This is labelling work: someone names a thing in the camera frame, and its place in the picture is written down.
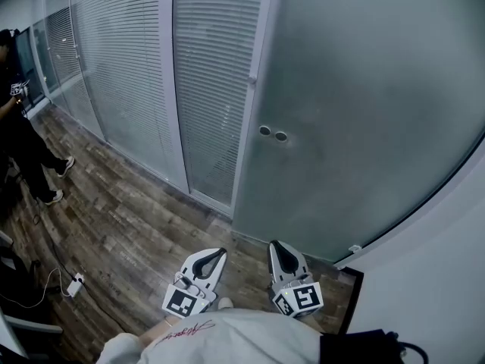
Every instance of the person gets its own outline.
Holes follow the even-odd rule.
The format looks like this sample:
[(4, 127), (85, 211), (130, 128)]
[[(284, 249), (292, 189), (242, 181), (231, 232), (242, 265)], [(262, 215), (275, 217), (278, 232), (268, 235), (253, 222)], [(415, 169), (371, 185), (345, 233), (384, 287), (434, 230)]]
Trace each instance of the person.
[(294, 318), (234, 309), (222, 298), (216, 312), (168, 316), (139, 337), (119, 334), (106, 343), (97, 364), (319, 362), (320, 337)]
[(59, 202), (62, 190), (51, 190), (45, 179), (42, 165), (53, 168), (64, 177), (74, 164), (74, 157), (59, 159), (45, 145), (22, 114), (21, 96), (12, 96), (11, 85), (18, 83), (13, 55), (14, 39), (10, 30), (0, 31), (0, 148), (17, 163), (27, 182), (30, 193), (46, 205)]

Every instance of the window blind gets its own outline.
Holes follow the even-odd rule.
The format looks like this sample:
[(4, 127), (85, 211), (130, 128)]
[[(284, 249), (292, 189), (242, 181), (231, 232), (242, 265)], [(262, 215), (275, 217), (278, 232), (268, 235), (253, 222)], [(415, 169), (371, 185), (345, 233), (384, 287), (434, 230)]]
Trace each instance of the window blind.
[(158, 3), (71, 0), (83, 73), (107, 140), (176, 184), (162, 80)]
[(229, 206), (261, 0), (174, 0), (174, 63), (191, 190)]
[(45, 19), (50, 55), (67, 110), (84, 127), (102, 138), (77, 57), (68, 1), (45, 0), (47, 12), (51, 12)]

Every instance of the sneaker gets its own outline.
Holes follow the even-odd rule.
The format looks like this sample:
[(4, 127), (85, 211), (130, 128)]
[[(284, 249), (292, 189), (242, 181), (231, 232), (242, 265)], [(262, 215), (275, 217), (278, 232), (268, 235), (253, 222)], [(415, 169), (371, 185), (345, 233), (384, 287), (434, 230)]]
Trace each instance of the sneaker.
[(233, 309), (234, 303), (230, 298), (224, 297), (219, 299), (219, 303), (217, 304), (217, 310), (222, 309)]
[(61, 201), (62, 197), (64, 196), (64, 192), (62, 190), (57, 190), (57, 191), (53, 191), (54, 193), (54, 196), (52, 197), (52, 199), (48, 202), (44, 202), (47, 206), (49, 205), (52, 205), (53, 203), (56, 203), (56, 202), (59, 202)]
[(64, 178), (66, 176), (66, 174), (67, 174), (67, 170), (69, 170), (71, 167), (73, 167), (74, 161), (75, 161), (75, 159), (74, 159), (73, 156), (70, 156), (69, 158), (67, 158), (65, 160), (65, 162), (66, 162), (66, 168), (64, 169), (64, 171), (61, 174), (58, 173), (58, 177)]

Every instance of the power adapter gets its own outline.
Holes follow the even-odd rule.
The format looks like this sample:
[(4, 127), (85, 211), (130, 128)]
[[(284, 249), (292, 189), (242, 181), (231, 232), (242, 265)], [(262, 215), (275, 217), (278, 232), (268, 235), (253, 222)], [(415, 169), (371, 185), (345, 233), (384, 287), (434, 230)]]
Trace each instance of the power adapter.
[(71, 281), (69, 287), (67, 288), (67, 292), (74, 298), (76, 294), (81, 290), (81, 287), (84, 284), (84, 277), (78, 272), (74, 277), (73, 281)]

